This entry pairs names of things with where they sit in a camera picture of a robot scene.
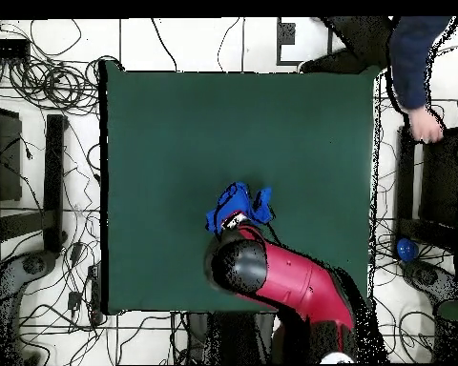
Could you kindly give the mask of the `person's hand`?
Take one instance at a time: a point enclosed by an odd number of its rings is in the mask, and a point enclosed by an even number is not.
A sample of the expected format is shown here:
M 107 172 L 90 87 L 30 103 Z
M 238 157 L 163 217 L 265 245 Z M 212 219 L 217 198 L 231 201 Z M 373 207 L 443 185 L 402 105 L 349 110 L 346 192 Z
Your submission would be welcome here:
M 424 143 L 435 143 L 443 138 L 443 126 L 426 107 L 407 112 L 413 138 Z

